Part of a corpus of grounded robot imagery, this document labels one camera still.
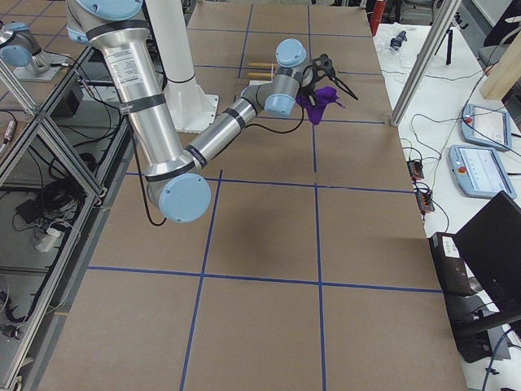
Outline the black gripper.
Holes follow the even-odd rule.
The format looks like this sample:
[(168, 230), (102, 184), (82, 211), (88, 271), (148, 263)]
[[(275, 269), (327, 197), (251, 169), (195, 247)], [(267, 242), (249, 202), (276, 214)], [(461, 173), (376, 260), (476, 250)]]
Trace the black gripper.
[(313, 95), (315, 90), (314, 70), (306, 68), (303, 72), (303, 80), (300, 86), (299, 97), (305, 98)]

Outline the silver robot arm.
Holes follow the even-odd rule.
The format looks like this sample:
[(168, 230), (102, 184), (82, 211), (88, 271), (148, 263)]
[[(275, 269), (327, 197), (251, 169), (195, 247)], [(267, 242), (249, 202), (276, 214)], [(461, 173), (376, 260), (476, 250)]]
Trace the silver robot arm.
[(74, 65), (66, 55), (44, 51), (22, 22), (1, 24), (1, 60), (20, 81), (51, 81), (60, 69)]
[(70, 1), (68, 31), (103, 54), (147, 160), (142, 191), (168, 220), (193, 222), (207, 210), (211, 189), (199, 171), (263, 111), (289, 115), (311, 76), (300, 41), (276, 51), (273, 79), (249, 86), (190, 144), (177, 126), (213, 110), (195, 80), (186, 22), (179, 1)]

